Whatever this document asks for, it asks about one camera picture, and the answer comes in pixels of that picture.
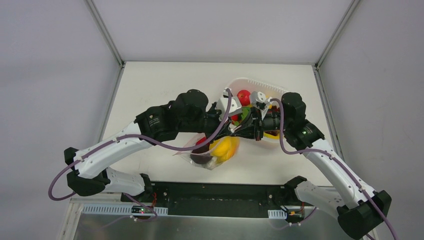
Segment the red toy tomato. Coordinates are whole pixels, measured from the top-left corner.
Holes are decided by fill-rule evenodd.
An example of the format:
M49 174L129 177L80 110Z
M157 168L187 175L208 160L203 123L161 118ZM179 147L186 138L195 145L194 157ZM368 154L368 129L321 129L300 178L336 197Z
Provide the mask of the red toy tomato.
M199 139L197 142L196 142L196 145L200 145L200 144L202 144L203 142L205 142L207 140L207 138L206 137L202 137L201 139Z

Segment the yellow toy lemon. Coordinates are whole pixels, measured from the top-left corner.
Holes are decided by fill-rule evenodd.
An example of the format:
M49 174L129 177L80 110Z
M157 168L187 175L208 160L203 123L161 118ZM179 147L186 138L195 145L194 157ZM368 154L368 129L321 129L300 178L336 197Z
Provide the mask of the yellow toy lemon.
M224 163L237 153L239 145L240 140L237 137L223 137L209 145L210 155L216 158L217 164Z

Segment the clear zip top bag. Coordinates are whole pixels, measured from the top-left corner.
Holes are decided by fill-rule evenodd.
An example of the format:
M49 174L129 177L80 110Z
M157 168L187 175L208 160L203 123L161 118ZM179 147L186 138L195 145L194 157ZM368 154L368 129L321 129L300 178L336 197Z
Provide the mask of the clear zip top bag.
M224 136L191 151L177 151L174 156L180 156L192 166L213 170L233 158L239 146L239 137Z

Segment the dark purple toy eggplant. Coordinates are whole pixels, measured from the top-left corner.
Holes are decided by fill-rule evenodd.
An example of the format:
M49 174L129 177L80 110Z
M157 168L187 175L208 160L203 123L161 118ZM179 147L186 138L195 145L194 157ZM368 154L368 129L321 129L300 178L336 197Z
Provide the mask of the dark purple toy eggplant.
M204 165L207 164L209 161L211 161L213 156L211 156L206 151L202 151L200 148L193 150L190 153L190 159L198 165Z

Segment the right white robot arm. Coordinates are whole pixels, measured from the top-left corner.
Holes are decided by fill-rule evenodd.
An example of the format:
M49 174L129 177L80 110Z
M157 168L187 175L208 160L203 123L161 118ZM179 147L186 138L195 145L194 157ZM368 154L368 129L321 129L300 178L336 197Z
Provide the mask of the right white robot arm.
M352 239L368 236L380 224L386 224L394 239L398 235L388 220L391 196L376 191L344 163L330 146L324 134L306 118L306 104L301 95L287 92L281 98L266 98L253 92L249 105L230 97L224 118L240 116L230 131L242 138L260 140L266 131L279 131L281 146L289 144L292 155L302 155L312 162L329 180L337 194L317 190L308 180L295 178L284 190L284 200L290 205L307 202L334 217L341 229Z

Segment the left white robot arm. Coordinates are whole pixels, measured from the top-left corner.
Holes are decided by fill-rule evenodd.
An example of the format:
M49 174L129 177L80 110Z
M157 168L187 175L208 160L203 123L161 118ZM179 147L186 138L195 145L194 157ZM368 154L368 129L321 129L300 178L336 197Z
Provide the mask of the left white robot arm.
M167 104L152 106L135 117L124 129L92 147L65 150L65 161L71 168L66 181L74 194L81 197L101 192L121 192L140 202L152 198L146 174L129 174L111 166L123 158L153 146L174 151L191 151L214 140L228 121L235 106L231 90L227 88L209 111L208 97L197 89L179 94ZM179 133L204 133L206 142L189 147L168 145Z

